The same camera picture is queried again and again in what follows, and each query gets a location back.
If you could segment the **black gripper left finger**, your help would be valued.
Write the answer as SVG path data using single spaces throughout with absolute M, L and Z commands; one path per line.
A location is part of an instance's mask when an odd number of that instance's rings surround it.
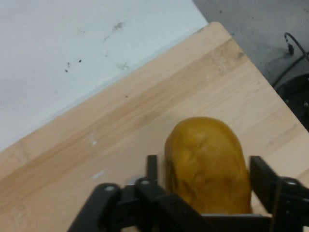
M 148 155 L 146 176 L 134 185 L 97 185 L 70 232 L 119 232 L 136 227 L 140 232 L 205 232 L 202 216 L 178 196 L 158 184 L 157 156 Z

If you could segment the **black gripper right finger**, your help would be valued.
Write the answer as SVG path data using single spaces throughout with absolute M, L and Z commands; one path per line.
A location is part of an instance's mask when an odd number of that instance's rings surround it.
M 253 192 L 272 215 L 270 232 L 302 232 L 309 225 L 309 189 L 297 179 L 277 175 L 261 156 L 250 157 Z

